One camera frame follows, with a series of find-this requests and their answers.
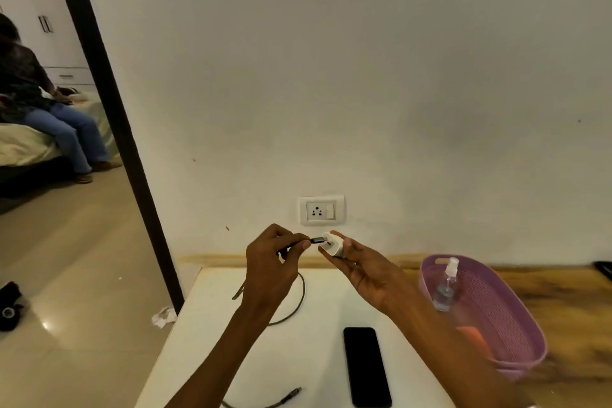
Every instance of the orange cloth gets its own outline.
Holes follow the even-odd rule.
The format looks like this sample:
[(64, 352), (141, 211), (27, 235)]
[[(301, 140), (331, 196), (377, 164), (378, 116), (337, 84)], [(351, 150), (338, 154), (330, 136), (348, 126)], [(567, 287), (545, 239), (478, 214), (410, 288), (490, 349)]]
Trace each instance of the orange cloth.
[(463, 335), (465, 335), (467, 339), (474, 344), (474, 346), (483, 356), (489, 358), (489, 360), (494, 359), (493, 352), (477, 328), (472, 326), (459, 326), (457, 329), (459, 329)]

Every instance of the black door frame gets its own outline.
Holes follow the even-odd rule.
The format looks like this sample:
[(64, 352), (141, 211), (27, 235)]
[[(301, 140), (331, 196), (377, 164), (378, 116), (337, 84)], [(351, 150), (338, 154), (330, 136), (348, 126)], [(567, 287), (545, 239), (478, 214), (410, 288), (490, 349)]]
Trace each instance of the black door frame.
[(180, 288), (179, 278), (174, 269), (172, 257), (170, 256), (170, 249), (162, 230), (162, 224), (157, 216), (149, 184), (147, 184), (147, 178), (142, 168), (136, 142), (132, 135), (132, 128), (130, 127), (126, 110), (119, 95), (113, 69), (104, 48), (102, 35), (98, 29), (94, 9), (90, 0), (66, 0), (66, 3), (81, 41), (85, 58), (87, 58), (89, 69), (94, 77), (108, 122), (117, 141), (119, 153), (126, 167), (130, 185), (134, 191), (138, 208), (153, 245), (157, 263), (162, 270), (172, 305), (174, 305), (174, 309), (178, 313), (185, 299)]

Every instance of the table top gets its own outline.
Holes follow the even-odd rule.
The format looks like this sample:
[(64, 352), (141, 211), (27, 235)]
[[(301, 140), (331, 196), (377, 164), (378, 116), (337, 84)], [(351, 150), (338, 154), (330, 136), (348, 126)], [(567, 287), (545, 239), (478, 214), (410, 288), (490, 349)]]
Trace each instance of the table top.
[[(302, 387), (288, 408), (351, 408), (342, 330), (361, 326), (376, 330), (394, 406), (453, 408), (397, 327), (363, 301), (340, 272), (302, 269), (301, 273), (306, 280), (302, 308), (257, 340), (228, 390), (229, 404), (263, 407)], [(231, 297), (244, 276), (243, 268), (200, 272), (136, 408), (164, 408), (202, 363), (239, 305)], [(293, 311), (301, 295), (302, 282), (297, 280), (273, 320)]]

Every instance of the cabinet handle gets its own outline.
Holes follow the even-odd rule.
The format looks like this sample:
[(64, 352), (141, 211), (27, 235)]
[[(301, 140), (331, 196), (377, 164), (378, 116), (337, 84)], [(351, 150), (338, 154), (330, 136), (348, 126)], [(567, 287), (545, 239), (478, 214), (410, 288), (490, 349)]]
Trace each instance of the cabinet handle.
[(42, 16), (39, 16), (39, 22), (42, 27), (43, 33), (48, 33), (49, 31), (47, 31), (47, 27), (45, 26), (45, 21), (43, 20)]
[(49, 23), (49, 18), (46, 16), (43, 16), (43, 20), (45, 21), (45, 26), (47, 26), (47, 32), (53, 33), (53, 30), (51, 29), (51, 24)]

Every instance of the purple basket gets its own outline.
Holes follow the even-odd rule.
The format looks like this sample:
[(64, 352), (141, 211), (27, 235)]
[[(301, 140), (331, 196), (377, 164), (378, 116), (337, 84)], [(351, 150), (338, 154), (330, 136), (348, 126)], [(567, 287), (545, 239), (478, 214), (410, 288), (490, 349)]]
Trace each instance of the purple basket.
[(498, 371), (517, 381), (547, 354), (542, 329), (495, 271), (459, 255), (432, 255), (420, 267), (419, 287), (431, 299), (450, 257), (459, 259), (458, 287), (448, 317), (455, 326), (478, 329), (493, 353)]

